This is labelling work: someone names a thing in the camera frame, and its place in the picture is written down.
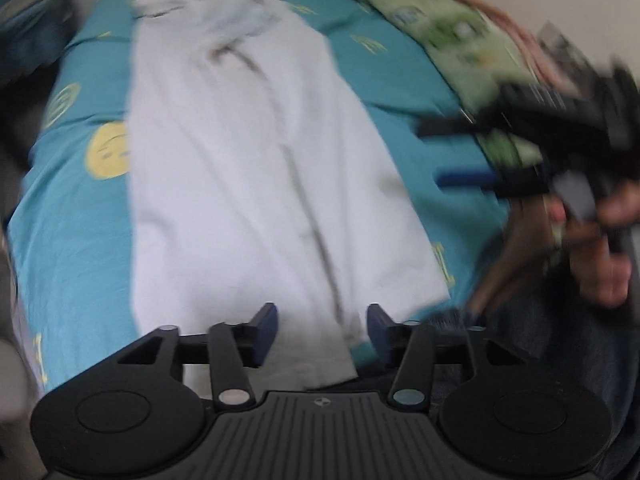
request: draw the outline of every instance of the person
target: person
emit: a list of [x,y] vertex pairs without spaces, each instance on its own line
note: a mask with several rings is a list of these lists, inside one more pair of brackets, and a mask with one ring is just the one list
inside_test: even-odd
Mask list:
[[[620,227],[640,222],[640,184],[623,182],[596,205],[598,222]],[[546,200],[551,222],[567,235],[597,233],[593,223],[568,218],[562,202]],[[632,263],[609,253],[605,237],[570,251],[566,274],[511,296],[487,317],[499,336],[597,394],[612,416],[612,443],[596,473],[603,479],[640,478],[640,331],[602,322],[598,311],[626,300]]]

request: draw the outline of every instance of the mattress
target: mattress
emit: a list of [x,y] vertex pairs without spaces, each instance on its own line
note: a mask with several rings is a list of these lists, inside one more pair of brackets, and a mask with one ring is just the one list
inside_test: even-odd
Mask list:
[[[286,0],[329,40],[337,66],[383,137],[433,244],[451,299],[462,304],[489,263],[485,247],[506,209],[477,191],[443,193],[434,176],[452,167],[484,170],[472,138],[418,140],[428,112],[458,99],[409,37],[355,0]],[[99,0],[66,48],[43,129],[8,225],[10,251],[37,359],[50,390],[138,338],[130,311],[131,224],[127,203],[126,112],[134,20],[130,0]],[[356,365],[375,356],[353,351]]]

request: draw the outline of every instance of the bed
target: bed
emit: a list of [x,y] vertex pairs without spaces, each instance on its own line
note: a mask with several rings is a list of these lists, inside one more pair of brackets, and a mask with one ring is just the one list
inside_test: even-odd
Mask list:
[[[356,0],[286,0],[322,32],[342,77],[374,121],[428,232],[450,292],[424,316],[463,304],[491,261],[505,206],[480,192],[442,193],[443,168],[485,169],[472,138],[422,142],[412,133],[428,112],[460,105],[423,49]],[[130,0],[98,0],[69,43],[31,152],[33,169],[8,223],[20,309],[15,325],[44,391],[140,335],[130,313],[131,225],[127,204]],[[375,357],[352,349],[357,366]]]

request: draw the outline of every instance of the yellow smiley face print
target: yellow smiley face print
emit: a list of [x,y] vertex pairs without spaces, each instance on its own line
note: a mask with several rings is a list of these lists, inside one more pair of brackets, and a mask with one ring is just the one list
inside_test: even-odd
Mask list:
[[49,128],[53,126],[53,123],[62,117],[62,115],[71,108],[71,105],[76,102],[79,93],[79,83],[71,83],[58,92],[49,103],[49,106],[47,106],[47,111],[44,115],[44,127]]
[[84,166],[98,180],[129,171],[129,145],[123,122],[106,123],[95,131],[86,149]]

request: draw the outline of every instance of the human hand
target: human hand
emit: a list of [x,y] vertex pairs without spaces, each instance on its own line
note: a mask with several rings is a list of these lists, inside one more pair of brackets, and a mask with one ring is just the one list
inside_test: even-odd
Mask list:
[[[552,222],[566,222],[566,234],[570,238],[589,237],[599,232],[595,223],[568,220],[558,198],[550,199],[546,210]],[[599,202],[596,210],[598,222],[605,227],[640,221],[640,184],[625,181],[611,197]],[[625,302],[631,261],[625,254],[610,254],[606,236],[571,250],[570,263],[585,299],[605,308],[616,308]]]

